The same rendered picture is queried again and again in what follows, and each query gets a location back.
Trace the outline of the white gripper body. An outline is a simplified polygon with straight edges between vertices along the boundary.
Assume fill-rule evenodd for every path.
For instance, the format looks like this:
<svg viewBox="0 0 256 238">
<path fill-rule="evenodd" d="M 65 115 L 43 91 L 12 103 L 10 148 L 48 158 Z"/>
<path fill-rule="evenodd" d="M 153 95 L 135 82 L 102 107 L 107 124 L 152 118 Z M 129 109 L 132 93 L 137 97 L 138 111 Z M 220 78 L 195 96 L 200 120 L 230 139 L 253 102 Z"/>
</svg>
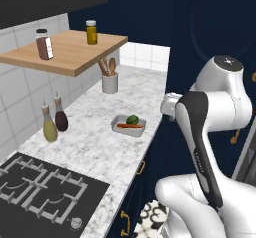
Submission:
<svg viewBox="0 0 256 238">
<path fill-rule="evenodd" d="M 175 117 L 175 105 L 182 97 L 181 94 L 174 92 L 167 93 L 161 103 L 160 112 L 164 115 L 170 116 L 171 118 Z"/>
</svg>

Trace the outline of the orange carrot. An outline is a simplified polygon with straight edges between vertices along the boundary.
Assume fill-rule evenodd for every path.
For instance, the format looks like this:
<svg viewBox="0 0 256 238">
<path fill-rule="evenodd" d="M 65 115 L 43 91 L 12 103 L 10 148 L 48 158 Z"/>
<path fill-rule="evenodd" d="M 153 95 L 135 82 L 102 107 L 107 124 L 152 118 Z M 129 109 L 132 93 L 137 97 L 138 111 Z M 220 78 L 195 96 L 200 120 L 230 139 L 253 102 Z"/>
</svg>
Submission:
<svg viewBox="0 0 256 238">
<path fill-rule="evenodd" d="M 139 125 L 139 124 L 126 124 L 126 123 L 118 123 L 117 127 L 118 128 L 134 128 L 134 129 L 144 128 L 143 125 Z"/>
</svg>

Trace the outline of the grey vegetable container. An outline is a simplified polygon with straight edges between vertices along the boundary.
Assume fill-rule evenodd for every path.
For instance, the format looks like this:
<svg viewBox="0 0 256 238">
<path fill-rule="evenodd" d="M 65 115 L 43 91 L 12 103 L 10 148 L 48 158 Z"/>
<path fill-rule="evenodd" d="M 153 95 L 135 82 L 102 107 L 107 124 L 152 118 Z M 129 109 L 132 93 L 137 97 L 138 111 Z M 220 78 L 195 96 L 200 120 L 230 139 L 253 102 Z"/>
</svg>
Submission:
<svg viewBox="0 0 256 238">
<path fill-rule="evenodd" d="M 146 127 L 146 120 L 139 119 L 138 124 L 142 125 L 142 128 L 121 128 L 118 127 L 119 123 L 125 123 L 127 120 L 127 115 L 117 115 L 111 122 L 111 128 L 114 132 L 125 134 L 132 137 L 140 137 Z"/>
</svg>

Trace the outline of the white utensil pot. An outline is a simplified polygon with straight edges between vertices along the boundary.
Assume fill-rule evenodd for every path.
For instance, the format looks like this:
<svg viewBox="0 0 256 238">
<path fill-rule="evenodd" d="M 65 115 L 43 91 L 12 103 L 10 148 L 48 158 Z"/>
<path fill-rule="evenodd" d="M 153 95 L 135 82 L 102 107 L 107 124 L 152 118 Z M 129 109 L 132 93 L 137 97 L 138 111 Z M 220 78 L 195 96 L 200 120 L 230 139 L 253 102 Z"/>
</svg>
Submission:
<svg viewBox="0 0 256 238">
<path fill-rule="evenodd" d="M 101 76 L 102 91 L 106 94 L 115 94 L 118 92 L 118 75 Z"/>
</svg>

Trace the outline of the wooden spoon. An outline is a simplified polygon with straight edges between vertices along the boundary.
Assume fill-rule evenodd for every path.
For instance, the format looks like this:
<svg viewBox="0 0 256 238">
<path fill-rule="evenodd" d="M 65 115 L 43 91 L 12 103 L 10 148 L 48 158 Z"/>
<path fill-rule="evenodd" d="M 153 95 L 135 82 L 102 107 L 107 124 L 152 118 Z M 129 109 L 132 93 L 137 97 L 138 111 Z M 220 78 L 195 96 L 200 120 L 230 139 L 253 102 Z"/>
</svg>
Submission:
<svg viewBox="0 0 256 238">
<path fill-rule="evenodd" d="M 110 69 L 111 76 L 115 76 L 116 75 L 116 61 L 114 58 L 110 58 L 110 60 L 109 60 L 109 69 Z"/>
</svg>

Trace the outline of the wooden utensil stick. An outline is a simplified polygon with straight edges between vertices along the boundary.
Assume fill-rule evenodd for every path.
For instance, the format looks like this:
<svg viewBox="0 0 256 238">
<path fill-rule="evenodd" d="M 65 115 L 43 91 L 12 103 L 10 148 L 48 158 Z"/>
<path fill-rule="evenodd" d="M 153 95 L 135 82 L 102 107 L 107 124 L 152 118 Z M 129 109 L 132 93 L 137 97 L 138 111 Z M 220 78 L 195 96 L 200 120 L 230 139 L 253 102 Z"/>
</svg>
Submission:
<svg viewBox="0 0 256 238">
<path fill-rule="evenodd" d="M 110 75 L 110 72 L 108 70 L 108 64 L 107 64 L 107 59 L 106 58 L 103 58 L 102 60 L 100 60 L 98 62 L 98 65 L 101 69 L 101 72 L 102 72 L 102 75 L 103 76 L 109 76 Z"/>
</svg>

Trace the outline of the dark blue base cabinets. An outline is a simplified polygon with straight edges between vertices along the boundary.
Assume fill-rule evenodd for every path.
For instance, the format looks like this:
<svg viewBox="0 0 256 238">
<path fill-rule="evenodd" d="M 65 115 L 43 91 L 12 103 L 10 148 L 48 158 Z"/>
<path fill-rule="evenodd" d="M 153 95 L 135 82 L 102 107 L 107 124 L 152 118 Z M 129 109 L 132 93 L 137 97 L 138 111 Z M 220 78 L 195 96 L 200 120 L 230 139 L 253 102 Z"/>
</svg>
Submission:
<svg viewBox="0 0 256 238">
<path fill-rule="evenodd" d="M 155 198 L 156 182 L 167 175 L 170 153 L 169 139 L 171 138 L 170 124 L 169 118 L 163 115 L 143 158 L 146 162 L 144 171 L 141 175 L 135 174 L 106 238 L 131 238 L 144 205 Z M 128 237 L 120 235 L 121 229 L 126 227 L 125 221 L 120 217 L 122 210 L 130 217 Z"/>
</svg>

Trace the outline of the dark blue fridge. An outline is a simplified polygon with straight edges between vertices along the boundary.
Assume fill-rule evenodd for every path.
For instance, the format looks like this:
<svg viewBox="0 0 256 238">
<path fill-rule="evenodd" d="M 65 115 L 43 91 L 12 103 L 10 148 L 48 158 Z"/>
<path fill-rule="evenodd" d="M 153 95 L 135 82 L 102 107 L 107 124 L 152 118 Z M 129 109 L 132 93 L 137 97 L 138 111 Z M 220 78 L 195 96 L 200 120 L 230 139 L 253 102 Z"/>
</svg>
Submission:
<svg viewBox="0 0 256 238">
<path fill-rule="evenodd" d="M 256 108 L 256 0 L 176 0 L 166 92 L 189 90 L 204 64 L 215 55 L 228 55 L 244 66 L 243 81 Z M 240 131 L 210 133 L 216 160 L 231 177 L 253 123 Z M 170 128 L 167 176 L 194 173 L 185 139 L 176 122 Z"/>
</svg>

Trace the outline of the grey appliance door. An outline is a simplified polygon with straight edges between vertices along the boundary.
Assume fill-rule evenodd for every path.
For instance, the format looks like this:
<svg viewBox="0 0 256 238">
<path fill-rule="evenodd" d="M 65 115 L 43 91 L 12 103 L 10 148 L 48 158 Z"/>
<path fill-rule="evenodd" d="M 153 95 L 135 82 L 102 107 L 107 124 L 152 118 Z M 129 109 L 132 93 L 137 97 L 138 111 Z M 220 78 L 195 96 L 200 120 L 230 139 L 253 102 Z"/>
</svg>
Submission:
<svg viewBox="0 0 256 238">
<path fill-rule="evenodd" d="M 256 117 L 251 125 L 232 178 L 256 187 Z"/>
</svg>

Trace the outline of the yellow jar with pale lid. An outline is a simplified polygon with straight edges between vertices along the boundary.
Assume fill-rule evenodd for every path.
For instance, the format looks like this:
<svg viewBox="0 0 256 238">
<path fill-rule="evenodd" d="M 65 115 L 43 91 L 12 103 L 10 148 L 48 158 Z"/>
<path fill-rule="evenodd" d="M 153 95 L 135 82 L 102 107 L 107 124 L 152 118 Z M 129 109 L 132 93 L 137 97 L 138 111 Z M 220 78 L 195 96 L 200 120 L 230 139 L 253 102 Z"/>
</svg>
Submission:
<svg viewBox="0 0 256 238">
<path fill-rule="evenodd" d="M 87 43 L 89 45 L 95 45 L 97 43 L 97 28 L 95 20 L 86 21 L 86 33 L 87 33 Z"/>
</svg>

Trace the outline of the dark vinegar bottle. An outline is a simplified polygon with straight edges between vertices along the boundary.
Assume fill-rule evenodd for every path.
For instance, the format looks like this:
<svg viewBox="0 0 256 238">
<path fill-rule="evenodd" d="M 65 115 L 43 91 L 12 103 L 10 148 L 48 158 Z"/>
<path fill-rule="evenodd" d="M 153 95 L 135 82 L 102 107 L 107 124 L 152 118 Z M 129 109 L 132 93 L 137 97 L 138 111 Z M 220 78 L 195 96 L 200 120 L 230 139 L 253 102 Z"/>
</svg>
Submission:
<svg viewBox="0 0 256 238">
<path fill-rule="evenodd" d="M 56 109 L 55 124 L 60 132 L 64 132 L 68 129 L 68 119 L 62 107 L 62 99 L 57 91 L 54 92 L 54 102 Z"/>
</svg>

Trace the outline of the yellow oil bottle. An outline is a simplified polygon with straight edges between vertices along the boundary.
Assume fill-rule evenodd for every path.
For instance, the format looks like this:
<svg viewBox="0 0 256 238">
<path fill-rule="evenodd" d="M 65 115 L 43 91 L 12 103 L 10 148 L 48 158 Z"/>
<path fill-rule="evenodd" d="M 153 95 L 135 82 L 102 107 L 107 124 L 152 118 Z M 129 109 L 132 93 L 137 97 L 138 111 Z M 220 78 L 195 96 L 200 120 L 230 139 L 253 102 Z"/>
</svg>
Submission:
<svg viewBox="0 0 256 238">
<path fill-rule="evenodd" d="M 46 104 L 46 102 L 42 103 L 41 110 L 44 117 L 44 122 L 43 122 L 44 137 L 48 142 L 55 142 L 58 138 L 58 131 L 55 123 L 52 120 L 52 117 L 50 115 L 50 109 L 49 109 L 49 106 Z"/>
</svg>

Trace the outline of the brown spice jar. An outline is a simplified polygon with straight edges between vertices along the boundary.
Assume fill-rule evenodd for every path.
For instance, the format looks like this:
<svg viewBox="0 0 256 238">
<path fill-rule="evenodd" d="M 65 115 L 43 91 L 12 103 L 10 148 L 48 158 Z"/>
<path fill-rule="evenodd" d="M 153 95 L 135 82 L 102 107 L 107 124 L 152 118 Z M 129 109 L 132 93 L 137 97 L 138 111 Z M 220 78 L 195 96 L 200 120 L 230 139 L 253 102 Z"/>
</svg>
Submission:
<svg viewBox="0 0 256 238">
<path fill-rule="evenodd" d="M 36 30 L 36 43 L 39 57 L 42 60 L 50 60 L 53 58 L 51 38 L 48 36 L 46 29 Z"/>
</svg>

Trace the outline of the black gas hob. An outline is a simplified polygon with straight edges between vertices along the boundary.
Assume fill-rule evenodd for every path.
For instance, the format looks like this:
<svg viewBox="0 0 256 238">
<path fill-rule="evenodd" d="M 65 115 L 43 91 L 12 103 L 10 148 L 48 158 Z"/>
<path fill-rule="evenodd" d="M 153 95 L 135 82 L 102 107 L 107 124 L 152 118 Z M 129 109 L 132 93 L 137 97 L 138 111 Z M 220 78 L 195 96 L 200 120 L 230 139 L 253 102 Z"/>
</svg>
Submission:
<svg viewBox="0 0 256 238">
<path fill-rule="evenodd" d="M 0 238 L 80 238 L 108 187 L 17 152 L 0 165 Z"/>
</svg>

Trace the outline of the wooden wall shelf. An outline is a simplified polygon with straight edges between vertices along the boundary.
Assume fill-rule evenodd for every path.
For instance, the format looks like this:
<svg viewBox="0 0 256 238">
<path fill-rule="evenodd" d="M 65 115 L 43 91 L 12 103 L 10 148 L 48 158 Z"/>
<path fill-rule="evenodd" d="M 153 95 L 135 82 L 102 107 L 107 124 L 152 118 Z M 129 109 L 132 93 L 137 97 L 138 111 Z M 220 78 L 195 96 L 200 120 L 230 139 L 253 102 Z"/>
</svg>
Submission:
<svg viewBox="0 0 256 238">
<path fill-rule="evenodd" d="M 51 60 L 40 59 L 37 45 L 31 43 L 0 54 L 0 63 L 76 77 L 118 50 L 128 42 L 128 37 L 99 33 L 98 43 L 88 45 L 85 32 L 67 30 L 54 35 L 51 41 L 54 55 Z"/>
</svg>

